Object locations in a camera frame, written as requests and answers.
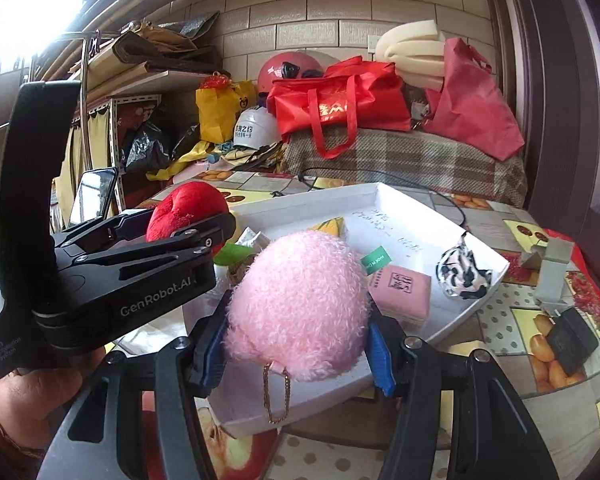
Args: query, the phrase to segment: table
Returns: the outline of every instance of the table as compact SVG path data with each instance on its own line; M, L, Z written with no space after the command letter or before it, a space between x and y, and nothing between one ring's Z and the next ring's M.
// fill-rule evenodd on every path
M297 179L264 173L211 170L200 173L195 180L204 180L221 188L228 202L233 203L266 200L272 193L310 190L307 184ZM317 188L348 184L313 177L309 177L307 183ZM141 206L155 205L178 185L165 189ZM439 195L421 189L396 188L454 222L461 219L458 209ZM512 262L522 248L505 221L531 224L532 232L543 232L524 210L467 196L449 197L462 207L468 230ZM553 388L549 383L536 381L532 365L538 363L530 350L530 340L539 333L534 317L541 311L532 298L537 279L537 274L512 266L491 301L436 346L446 349L459 342L483 341L498 357L501 368L523 399L560 478L571 480L579 475L600 447L600 344L585 363L582 375L575 376L571 384ZM565 287L563 300L580 310L600 340L600 316L586 312L594 312L600 300L573 262L568 267L568 283L570 286ZM143 338L150 335L161 346L181 334L173 331L170 321L156 320L150 324L148 332L142 333ZM135 337L137 335L129 338L127 343L133 346ZM238 442L219 432L205 411L207 409L204 401L199 403L203 431L212 435L208 446L210 453L218 457L216 464L224 462L226 450L232 447L251 447L253 444L253 449L260 446L266 451L272 450L272 458L259 463L257 470L250 469L244 480L257 478L263 468L262 478L272 480L373 480L382 466L397 415L395 400L369 391L285 426L274 438L258 437L252 443ZM446 478L449 443L448 434L441 430L432 479ZM231 469L231 464L218 467L226 471Z

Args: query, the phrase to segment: wall socket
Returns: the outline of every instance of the wall socket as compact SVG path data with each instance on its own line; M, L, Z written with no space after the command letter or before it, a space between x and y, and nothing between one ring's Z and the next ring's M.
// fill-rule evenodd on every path
M369 34L366 37L366 51L369 54L376 53L376 44L378 44L379 39L380 39L380 36L374 36L373 34Z

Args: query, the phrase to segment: red tote bag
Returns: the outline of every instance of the red tote bag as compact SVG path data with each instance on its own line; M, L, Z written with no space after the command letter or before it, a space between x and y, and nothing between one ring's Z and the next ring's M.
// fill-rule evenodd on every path
M362 56L328 67L322 78L276 79L267 110L276 117L285 142L292 132L311 128L323 158L350 148L358 127L408 131L411 123L394 64L362 61ZM327 150L324 124L346 124L346 142Z
M500 161L524 145L516 118L491 77L487 60L459 38L445 41L442 92L426 93L433 115L422 123L426 132L464 142Z

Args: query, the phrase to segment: fluffy pink ball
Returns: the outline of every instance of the fluffy pink ball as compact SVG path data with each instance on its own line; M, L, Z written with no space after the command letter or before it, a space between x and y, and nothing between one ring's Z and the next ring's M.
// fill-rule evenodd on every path
M294 233L256 257L228 310L229 357L273 362L299 381L326 379L349 370L364 348L366 276L339 238Z

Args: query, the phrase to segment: tile wall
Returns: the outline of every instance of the tile wall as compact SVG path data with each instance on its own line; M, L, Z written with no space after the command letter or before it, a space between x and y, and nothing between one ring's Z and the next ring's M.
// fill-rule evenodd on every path
M435 19L447 37L459 36L494 65L487 0L177 0L154 12L165 23L219 10L213 40L234 80L257 79L277 52L307 49L318 60L367 52L367 36L398 24Z

